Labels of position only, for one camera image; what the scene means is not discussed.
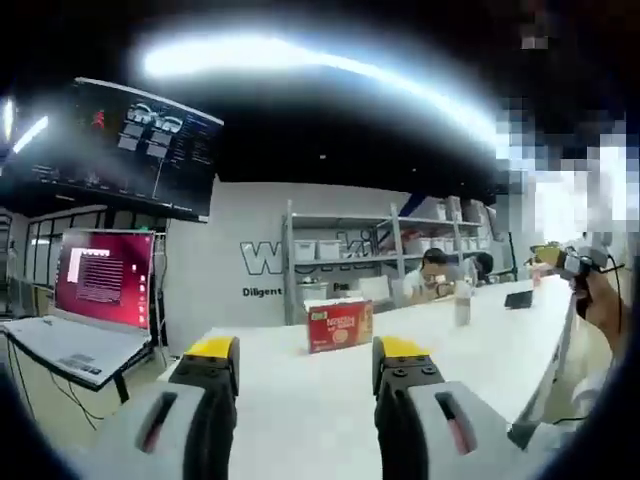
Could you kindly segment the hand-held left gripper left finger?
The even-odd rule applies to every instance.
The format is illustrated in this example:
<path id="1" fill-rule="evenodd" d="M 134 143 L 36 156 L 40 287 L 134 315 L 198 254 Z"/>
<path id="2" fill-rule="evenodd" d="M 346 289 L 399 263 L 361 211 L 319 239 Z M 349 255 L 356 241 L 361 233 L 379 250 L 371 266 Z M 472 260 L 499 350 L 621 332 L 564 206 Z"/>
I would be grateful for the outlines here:
<path id="1" fill-rule="evenodd" d="M 101 425 L 82 479 L 226 479 L 237 425 L 240 341 L 193 345 Z"/>

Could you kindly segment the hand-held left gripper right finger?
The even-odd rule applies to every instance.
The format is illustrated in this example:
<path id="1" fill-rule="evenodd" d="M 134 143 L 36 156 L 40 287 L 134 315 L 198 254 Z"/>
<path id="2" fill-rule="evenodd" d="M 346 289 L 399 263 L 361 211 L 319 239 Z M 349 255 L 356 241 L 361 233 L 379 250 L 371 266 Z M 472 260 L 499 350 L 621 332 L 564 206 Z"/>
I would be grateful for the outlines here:
<path id="1" fill-rule="evenodd" d="M 464 384 L 446 381 L 418 345 L 374 338 L 372 389 L 384 479 L 531 476 L 520 430 Z"/>

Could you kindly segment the person's right hand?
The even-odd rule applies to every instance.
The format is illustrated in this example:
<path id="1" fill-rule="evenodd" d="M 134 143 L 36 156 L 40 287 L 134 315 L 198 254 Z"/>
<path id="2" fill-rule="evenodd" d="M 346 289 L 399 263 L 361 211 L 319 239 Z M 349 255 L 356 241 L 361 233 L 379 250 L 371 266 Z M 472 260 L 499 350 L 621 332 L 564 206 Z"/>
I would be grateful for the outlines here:
<path id="1" fill-rule="evenodd" d="M 608 278 L 591 271 L 583 284 L 575 283 L 576 312 L 605 337 L 611 351 L 616 351 L 626 339 L 628 308 Z"/>

